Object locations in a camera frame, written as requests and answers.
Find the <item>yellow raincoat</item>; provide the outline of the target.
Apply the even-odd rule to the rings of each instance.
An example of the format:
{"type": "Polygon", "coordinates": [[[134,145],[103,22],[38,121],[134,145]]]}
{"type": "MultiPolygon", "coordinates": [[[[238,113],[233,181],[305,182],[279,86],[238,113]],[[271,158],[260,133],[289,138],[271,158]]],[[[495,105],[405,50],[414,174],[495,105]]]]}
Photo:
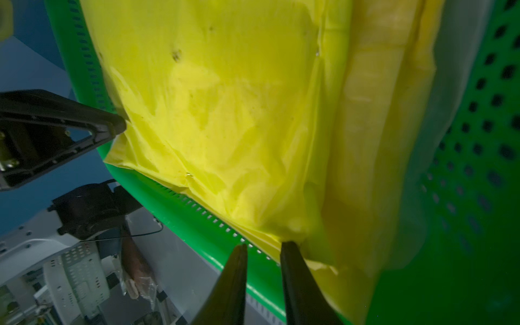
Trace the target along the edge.
{"type": "Polygon", "coordinates": [[[350,1],[82,1],[126,131],[105,158],[308,259],[347,63],[350,1]]]}
{"type": "Polygon", "coordinates": [[[322,207],[326,254],[309,258],[326,300],[353,324],[366,321],[395,242],[443,9],[443,1],[353,4],[322,207]]]}

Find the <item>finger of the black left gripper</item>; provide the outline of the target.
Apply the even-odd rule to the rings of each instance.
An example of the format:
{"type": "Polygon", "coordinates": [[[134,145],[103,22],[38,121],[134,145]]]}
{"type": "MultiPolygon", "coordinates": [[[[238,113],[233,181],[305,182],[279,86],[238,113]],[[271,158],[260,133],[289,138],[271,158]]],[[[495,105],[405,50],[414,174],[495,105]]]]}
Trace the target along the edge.
{"type": "Polygon", "coordinates": [[[1,190],[28,184],[112,141],[123,117],[41,89],[1,93],[1,190]]]}

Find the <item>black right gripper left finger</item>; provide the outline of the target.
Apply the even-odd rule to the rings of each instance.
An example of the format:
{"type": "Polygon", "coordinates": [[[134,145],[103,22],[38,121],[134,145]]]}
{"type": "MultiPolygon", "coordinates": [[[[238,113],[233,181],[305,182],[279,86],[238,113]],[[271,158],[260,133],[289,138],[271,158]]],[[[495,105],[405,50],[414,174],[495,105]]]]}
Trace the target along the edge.
{"type": "Polygon", "coordinates": [[[191,324],[244,324],[247,264],[247,246],[236,246],[191,324]]]}

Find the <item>yellow raincoat front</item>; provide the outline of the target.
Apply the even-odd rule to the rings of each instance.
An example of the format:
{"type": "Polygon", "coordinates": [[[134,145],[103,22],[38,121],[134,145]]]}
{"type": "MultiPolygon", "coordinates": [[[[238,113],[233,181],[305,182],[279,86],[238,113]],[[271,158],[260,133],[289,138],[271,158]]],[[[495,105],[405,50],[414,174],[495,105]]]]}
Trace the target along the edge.
{"type": "Polygon", "coordinates": [[[395,242],[443,9],[443,1],[353,4],[322,207],[326,254],[309,258],[326,300],[353,324],[366,321],[395,242]]]}

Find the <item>white raincoat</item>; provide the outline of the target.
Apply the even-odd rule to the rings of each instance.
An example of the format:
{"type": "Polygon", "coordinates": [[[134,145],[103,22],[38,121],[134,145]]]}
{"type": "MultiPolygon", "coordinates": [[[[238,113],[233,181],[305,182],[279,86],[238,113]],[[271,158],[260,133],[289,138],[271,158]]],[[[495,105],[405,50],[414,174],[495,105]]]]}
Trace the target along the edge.
{"type": "Polygon", "coordinates": [[[408,164],[399,223],[386,269],[402,269],[421,250],[427,236],[426,212],[421,202],[421,176],[452,122],[475,62],[493,1],[446,1],[433,47],[437,66],[418,138],[408,164]]]}

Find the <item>yellow raincoat back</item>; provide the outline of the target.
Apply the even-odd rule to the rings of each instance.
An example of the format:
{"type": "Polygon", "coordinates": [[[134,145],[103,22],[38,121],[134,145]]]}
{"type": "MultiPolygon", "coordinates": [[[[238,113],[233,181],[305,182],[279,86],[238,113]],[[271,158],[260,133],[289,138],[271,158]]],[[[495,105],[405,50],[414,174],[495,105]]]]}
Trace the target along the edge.
{"type": "Polygon", "coordinates": [[[82,1],[126,131],[105,158],[308,259],[347,63],[350,1],[82,1]]]}

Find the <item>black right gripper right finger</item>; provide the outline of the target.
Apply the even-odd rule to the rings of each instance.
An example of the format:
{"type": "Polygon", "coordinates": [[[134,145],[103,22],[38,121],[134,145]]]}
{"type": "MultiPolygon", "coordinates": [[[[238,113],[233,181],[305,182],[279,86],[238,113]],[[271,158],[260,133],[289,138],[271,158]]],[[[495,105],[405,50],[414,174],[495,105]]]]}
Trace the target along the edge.
{"type": "Polygon", "coordinates": [[[295,242],[280,253],[287,324],[342,324],[327,303],[295,242]]]}

